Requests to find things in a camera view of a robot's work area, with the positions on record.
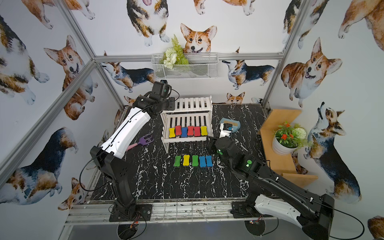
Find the artificial fern with white flowers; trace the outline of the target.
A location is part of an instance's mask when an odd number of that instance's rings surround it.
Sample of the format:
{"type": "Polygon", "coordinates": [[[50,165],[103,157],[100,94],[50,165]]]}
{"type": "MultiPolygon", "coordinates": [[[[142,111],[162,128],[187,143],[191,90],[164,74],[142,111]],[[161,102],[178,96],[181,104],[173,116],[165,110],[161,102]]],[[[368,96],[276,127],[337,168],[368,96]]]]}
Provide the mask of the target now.
{"type": "Polygon", "coordinates": [[[172,47],[168,48],[164,54],[163,58],[160,60],[160,64],[164,65],[167,69],[174,69],[179,65],[189,65],[188,59],[184,55],[184,50],[179,44],[179,40],[174,35],[171,39],[172,47]]]}

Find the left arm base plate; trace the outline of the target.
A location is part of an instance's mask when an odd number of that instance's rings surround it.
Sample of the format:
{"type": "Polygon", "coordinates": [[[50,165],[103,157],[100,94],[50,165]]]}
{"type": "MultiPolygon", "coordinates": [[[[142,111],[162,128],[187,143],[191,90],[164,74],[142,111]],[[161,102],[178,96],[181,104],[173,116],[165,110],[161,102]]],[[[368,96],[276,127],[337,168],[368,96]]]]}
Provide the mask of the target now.
{"type": "Polygon", "coordinates": [[[109,222],[148,222],[151,219],[152,211],[153,205],[151,204],[132,205],[128,209],[120,208],[114,204],[109,222]]]}

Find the blue eraser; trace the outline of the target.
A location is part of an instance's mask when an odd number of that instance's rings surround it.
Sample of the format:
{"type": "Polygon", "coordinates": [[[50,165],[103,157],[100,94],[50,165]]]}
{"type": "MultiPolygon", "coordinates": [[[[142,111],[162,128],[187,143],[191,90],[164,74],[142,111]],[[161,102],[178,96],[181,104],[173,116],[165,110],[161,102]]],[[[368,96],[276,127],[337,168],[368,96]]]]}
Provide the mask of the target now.
{"type": "Polygon", "coordinates": [[[207,166],[208,168],[213,167],[212,156],[206,156],[206,166],[207,166]]]}
{"type": "Polygon", "coordinates": [[[199,156],[199,163],[201,168],[205,168],[207,166],[206,157],[199,156]]]}
{"type": "Polygon", "coordinates": [[[188,128],[182,127],[181,130],[182,130],[181,138],[187,138],[188,137],[188,128]]]}

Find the yellow eraser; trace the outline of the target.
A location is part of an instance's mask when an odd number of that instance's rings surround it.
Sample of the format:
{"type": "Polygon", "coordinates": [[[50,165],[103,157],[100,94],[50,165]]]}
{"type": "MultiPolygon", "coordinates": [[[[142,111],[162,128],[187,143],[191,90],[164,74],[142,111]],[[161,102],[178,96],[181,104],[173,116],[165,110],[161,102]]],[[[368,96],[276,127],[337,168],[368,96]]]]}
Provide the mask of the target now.
{"type": "Polygon", "coordinates": [[[183,155],[183,166],[190,165],[190,155],[183,155]]]}
{"type": "Polygon", "coordinates": [[[169,138],[173,139],[176,137],[175,128],[169,128],[169,138]]]}
{"type": "Polygon", "coordinates": [[[207,126],[201,126],[201,136],[207,136],[207,135],[208,135],[207,126]]]}

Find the white wooden slatted shelf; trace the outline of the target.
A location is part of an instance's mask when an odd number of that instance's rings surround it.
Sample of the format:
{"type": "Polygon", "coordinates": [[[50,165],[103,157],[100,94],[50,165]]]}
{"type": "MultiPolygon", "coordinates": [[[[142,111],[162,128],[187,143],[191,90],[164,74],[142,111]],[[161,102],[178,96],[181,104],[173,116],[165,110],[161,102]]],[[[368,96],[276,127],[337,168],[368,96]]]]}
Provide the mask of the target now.
{"type": "Polygon", "coordinates": [[[212,97],[201,98],[180,98],[175,101],[176,108],[174,111],[163,111],[161,119],[163,122],[162,143],[166,153],[169,152],[171,143],[206,141],[208,136],[213,135],[213,102],[212,97]],[[169,128],[175,126],[207,126],[208,135],[200,137],[175,137],[169,138],[169,128]]]}

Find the light blue dustpan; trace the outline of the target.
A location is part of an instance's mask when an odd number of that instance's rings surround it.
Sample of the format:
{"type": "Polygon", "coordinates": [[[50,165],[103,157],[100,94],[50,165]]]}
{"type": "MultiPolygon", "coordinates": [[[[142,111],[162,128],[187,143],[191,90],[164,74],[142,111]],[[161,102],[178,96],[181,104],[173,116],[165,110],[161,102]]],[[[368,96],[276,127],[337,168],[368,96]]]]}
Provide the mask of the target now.
{"type": "Polygon", "coordinates": [[[220,129],[221,131],[227,131],[231,133],[236,133],[241,127],[241,123],[236,120],[222,118],[220,120],[220,129]]]}

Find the red eraser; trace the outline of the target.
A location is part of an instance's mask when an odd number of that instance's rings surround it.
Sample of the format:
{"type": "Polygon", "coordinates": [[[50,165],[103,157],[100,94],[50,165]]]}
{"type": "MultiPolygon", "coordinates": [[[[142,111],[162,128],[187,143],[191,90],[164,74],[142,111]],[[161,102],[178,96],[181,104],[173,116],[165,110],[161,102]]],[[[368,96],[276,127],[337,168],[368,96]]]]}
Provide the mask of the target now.
{"type": "Polygon", "coordinates": [[[175,136],[180,137],[182,135],[182,126],[175,126],[175,136]]]}
{"type": "Polygon", "coordinates": [[[201,127],[194,127],[194,136],[195,137],[201,136],[201,127]]]}
{"type": "Polygon", "coordinates": [[[193,137],[195,134],[194,134],[194,126],[188,126],[188,130],[187,130],[187,136],[188,137],[193,137]]]}

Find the light wooden corner shelf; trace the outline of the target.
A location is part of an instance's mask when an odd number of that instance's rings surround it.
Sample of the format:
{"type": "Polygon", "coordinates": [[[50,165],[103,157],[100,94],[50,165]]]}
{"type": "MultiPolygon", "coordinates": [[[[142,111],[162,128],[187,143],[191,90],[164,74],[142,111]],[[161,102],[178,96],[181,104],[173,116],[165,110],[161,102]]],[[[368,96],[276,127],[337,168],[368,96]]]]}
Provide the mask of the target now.
{"type": "Polygon", "coordinates": [[[284,147],[275,137],[279,125],[284,122],[291,124],[301,112],[301,110],[272,110],[258,134],[261,135],[266,159],[270,161],[270,168],[295,185],[304,188],[316,181],[318,176],[298,174],[292,158],[294,149],[284,147]]]}

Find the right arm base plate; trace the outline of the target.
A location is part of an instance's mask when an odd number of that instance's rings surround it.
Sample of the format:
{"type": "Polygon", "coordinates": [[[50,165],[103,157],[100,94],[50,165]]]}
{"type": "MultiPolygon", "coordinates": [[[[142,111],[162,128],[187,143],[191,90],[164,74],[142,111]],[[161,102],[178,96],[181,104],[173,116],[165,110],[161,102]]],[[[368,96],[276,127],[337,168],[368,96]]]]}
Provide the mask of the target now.
{"type": "Polygon", "coordinates": [[[259,218],[262,216],[256,208],[247,202],[232,202],[230,213],[235,219],[240,218],[259,218]]]}

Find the green eraser top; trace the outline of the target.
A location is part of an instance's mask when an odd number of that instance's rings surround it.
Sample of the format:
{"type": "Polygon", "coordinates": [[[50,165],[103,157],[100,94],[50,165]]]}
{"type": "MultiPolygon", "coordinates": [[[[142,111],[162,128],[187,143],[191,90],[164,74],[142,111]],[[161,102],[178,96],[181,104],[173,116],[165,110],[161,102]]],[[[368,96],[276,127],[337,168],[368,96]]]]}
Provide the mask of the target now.
{"type": "Polygon", "coordinates": [[[178,168],[181,166],[181,159],[182,159],[181,156],[175,156],[175,161],[174,161],[174,167],[175,168],[178,168]]]}
{"type": "Polygon", "coordinates": [[[197,155],[192,156],[192,166],[193,167],[199,166],[199,156],[197,156],[197,155]]]}

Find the purple pink toy rake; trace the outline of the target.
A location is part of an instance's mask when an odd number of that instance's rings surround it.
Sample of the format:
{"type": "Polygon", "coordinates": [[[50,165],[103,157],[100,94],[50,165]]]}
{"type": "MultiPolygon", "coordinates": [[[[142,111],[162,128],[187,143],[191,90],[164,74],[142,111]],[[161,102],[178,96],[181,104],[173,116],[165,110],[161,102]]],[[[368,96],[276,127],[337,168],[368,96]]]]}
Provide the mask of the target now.
{"type": "Polygon", "coordinates": [[[137,143],[134,143],[132,145],[129,145],[127,147],[127,151],[133,149],[134,147],[138,146],[138,145],[141,145],[141,146],[146,146],[146,145],[149,145],[150,143],[154,142],[155,139],[153,138],[153,136],[151,135],[145,135],[143,137],[141,137],[139,139],[139,141],[137,143]]]}

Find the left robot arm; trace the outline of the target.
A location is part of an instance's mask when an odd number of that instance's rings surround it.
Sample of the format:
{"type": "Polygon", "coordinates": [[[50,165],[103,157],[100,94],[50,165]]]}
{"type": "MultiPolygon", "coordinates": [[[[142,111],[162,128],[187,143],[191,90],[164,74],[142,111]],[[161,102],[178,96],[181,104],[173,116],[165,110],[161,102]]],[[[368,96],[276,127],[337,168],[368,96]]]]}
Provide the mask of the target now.
{"type": "Polygon", "coordinates": [[[115,209],[129,220],[138,214],[136,200],[129,186],[129,163],[122,158],[146,123],[164,110],[175,109],[176,100],[170,97],[171,91],[172,87],[166,80],[155,82],[150,92],[136,99],[114,134],[101,147],[94,146],[90,151],[92,161],[112,185],[115,209]]]}

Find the white potted red flower plant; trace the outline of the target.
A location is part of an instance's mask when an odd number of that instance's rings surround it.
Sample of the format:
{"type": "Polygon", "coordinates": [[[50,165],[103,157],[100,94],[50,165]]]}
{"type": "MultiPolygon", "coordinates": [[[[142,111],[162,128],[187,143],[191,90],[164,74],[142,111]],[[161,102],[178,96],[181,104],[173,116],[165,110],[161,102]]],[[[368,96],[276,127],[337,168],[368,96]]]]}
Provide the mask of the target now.
{"type": "Polygon", "coordinates": [[[288,122],[278,126],[274,133],[273,151],[280,155],[291,155],[293,152],[308,146],[307,131],[299,124],[292,126],[288,122]]]}

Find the aluminium frame post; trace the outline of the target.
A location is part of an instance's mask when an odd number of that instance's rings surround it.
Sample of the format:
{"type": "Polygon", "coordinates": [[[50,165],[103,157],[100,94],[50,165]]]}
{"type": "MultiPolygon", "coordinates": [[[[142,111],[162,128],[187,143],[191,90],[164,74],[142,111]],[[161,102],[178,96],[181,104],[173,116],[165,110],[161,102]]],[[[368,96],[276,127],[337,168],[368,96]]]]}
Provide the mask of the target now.
{"type": "Polygon", "coordinates": [[[301,6],[299,8],[299,12],[297,14],[295,23],[293,25],[293,29],[292,29],[291,33],[288,35],[288,40],[285,43],[285,46],[284,46],[284,49],[282,52],[283,58],[281,60],[279,60],[277,66],[275,68],[273,77],[270,81],[270,85],[266,91],[264,98],[263,98],[262,107],[264,109],[267,108],[267,103],[268,103],[269,98],[271,97],[273,90],[274,90],[274,87],[278,81],[278,76],[282,72],[283,67],[285,66],[285,62],[288,59],[288,56],[290,55],[290,52],[293,49],[295,39],[299,36],[300,30],[303,27],[304,21],[305,21],[308,13],[310,11],[310,8],[311,8],[311,2],[312,1],[302,1],[302,3],[301,3],[301,6]]]}

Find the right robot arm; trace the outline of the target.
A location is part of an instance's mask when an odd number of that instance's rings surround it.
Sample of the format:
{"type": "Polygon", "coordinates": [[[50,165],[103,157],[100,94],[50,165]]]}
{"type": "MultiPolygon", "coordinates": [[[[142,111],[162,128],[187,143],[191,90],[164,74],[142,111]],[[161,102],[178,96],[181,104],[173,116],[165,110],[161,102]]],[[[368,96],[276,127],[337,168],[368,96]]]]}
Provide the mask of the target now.
{"type": "Polygon", "coordinates": [[[273,171],[266,161],[242,153],[229,137],[208,136],[207,141],[208,151],[239,179],[276,196],[271,199],[259,193],[252,203],[257,212],[290,222],[313,240],[330,238],[335,206],[331,196],[319,196],[295,185],[273,171]]]}

